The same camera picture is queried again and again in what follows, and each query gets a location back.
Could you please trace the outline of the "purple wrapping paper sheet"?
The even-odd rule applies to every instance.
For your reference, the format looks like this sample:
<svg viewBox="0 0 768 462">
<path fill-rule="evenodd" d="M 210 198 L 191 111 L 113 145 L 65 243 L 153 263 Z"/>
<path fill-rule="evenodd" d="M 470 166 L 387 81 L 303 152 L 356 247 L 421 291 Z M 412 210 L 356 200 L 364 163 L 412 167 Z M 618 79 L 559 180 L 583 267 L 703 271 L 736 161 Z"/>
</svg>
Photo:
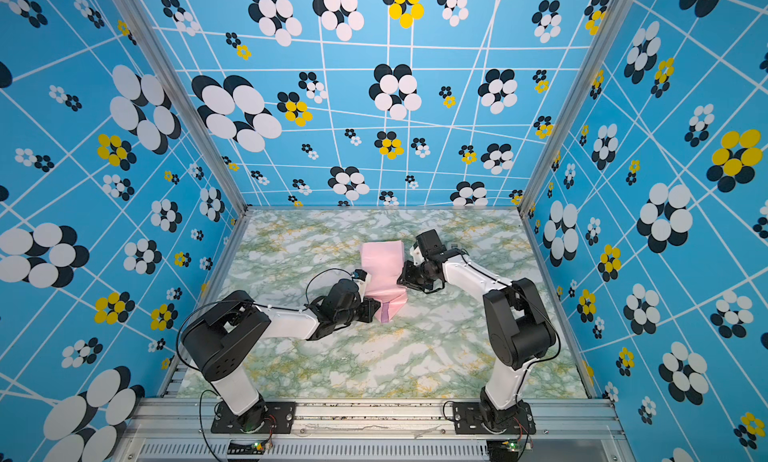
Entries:
<svg viewBox="0 0 768 462">
<path fill-rule="evenodd" d="M 404 243 L 397 241 L 366 242 L 360 247 L 361 266 L 371 279 L 366 296 L 381 303 L 375 317 L 389 323 L 407 303 L 407 288 L 397 280 L 405 265 Z"/>
</svg>

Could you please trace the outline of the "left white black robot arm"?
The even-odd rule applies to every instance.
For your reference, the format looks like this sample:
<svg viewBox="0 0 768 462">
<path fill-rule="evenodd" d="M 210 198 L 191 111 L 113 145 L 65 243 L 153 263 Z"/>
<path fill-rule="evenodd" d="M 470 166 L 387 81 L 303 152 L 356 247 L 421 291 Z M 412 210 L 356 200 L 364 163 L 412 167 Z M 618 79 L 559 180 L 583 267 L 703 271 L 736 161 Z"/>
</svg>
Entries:
<svg viewBox="0 0 768 462">
<path fill-rule="evenodd" d="M 304 309 L 258 304 L 236 290 L 204 308 L 180 332 L 179 343 L 221 399 L 216 433 L 255 433 L 276 428 L 244 361 L 262 339 L 320 340 L 354 323 L 370 323 L 381 302 L 365 294 L 369 276 L 339 279 Z"/>
</svg>

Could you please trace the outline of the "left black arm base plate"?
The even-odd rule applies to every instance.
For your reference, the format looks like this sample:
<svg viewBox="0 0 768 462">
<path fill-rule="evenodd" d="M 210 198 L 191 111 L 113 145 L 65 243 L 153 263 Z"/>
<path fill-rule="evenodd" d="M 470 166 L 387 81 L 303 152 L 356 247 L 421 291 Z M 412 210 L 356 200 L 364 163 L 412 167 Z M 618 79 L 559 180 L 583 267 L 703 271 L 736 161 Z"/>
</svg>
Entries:
<svg viewBox="0 0 768 462">
<path fill-rule="evenodd" d="M 289 434 L 295 420 L 297 403 L 257 402 L 242 415 L 235 415 L 225 402 L 214 409 L 211 432 L 214 434 Z"/>
</svg>

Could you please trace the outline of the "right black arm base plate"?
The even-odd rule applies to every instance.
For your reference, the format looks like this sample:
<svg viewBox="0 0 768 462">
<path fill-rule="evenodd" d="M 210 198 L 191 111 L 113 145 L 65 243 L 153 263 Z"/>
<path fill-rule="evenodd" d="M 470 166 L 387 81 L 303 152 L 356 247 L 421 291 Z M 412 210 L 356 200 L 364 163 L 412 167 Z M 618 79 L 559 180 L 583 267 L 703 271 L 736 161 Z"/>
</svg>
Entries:
<svg viewBox="0 0 768 462">
<path fill-rule="evenodd" d="M 537 432 L 531 407 L 520 401 L 504 409 L 486 402 L 452 402 L 451 419 L 458 435 L 534 435 Z"/>
</svg>

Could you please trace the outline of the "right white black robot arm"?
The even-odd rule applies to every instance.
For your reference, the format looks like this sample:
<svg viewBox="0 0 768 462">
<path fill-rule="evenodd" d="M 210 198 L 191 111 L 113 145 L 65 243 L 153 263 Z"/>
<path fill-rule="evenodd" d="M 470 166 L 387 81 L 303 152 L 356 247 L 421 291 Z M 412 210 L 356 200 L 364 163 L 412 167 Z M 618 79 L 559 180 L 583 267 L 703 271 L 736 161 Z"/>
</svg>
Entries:
<svg viewBox="0 0 768 462">
<path fill-rule="evenodd" d="M 436 230 L 416 236 L 397 283 L 425 294 L 456 287 L 482 303 L 489 343 L 495 355 L 491 376 L 479 398 L 486 430 L 504 433 L 516 426 L 531 434 L 532 418 L 521 398 L 531 367 L 546 360 L 559 334 L 535 284 L 510 279 L 472 261 L 458 247 L 449 248 Z"/>
</svg>

